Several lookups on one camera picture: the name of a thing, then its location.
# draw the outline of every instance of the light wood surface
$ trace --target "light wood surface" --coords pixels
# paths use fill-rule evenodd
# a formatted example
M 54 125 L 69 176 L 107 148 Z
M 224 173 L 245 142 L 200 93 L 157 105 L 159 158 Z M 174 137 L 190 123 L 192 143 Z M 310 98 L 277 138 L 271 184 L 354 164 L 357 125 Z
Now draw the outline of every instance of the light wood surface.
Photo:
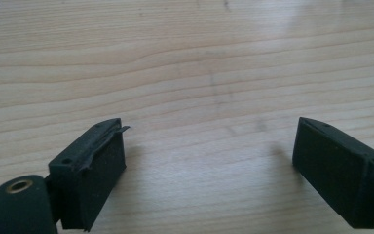
M 0 184 L 131 126 L 92 233 L 374 233 L 293 170 L 300 116 L 374 148 L 374 1 L 0 0 Z

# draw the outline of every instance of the metal grommet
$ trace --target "metal grommet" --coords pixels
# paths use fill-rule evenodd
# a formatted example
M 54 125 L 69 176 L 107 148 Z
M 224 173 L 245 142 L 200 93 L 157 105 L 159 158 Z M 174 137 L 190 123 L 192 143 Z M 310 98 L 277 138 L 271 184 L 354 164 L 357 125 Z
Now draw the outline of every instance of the metal grommet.
M 6 189 L 6 192 L 10 194 L 19 193 L 32 186 L 32 184 L 33 182 L 30 179 L 18 180 L 9 185 Z

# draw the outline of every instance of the wooden table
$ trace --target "wooden table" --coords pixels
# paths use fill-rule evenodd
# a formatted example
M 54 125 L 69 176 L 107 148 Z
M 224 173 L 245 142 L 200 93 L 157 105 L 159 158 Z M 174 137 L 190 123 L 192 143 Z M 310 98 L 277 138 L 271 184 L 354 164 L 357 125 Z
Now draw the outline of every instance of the wooden table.
M 0 184 L 131 126 L 92 233 L 374 233 L 292 168 L 300 116 L 374 148 L 374 1 L 0 2 Z

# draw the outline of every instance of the black object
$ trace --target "black object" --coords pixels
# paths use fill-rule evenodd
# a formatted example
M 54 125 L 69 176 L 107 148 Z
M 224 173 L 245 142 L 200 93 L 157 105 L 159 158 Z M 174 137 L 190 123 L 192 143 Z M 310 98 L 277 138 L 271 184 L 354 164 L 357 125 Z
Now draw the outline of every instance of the black object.
M 49 164 L 43 179 L 27 175 L 0 186 L 0 233 L 89 231 L 126 167 L 120 119 L 98 123 Z
M 293 165 L 351 227 L 374 228 L 374 149 L 300 118 Z

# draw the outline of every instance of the wood grain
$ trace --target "wood grain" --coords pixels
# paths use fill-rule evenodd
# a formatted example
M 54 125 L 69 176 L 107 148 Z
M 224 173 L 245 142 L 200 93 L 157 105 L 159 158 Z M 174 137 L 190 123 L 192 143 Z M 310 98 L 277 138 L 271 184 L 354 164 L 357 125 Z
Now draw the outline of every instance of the wood grain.
M 300 116 L 374 147 L 374 1 L 0 1 L 0 184 L 131 126 L 92 233 L 374 233 L 293 170 Z

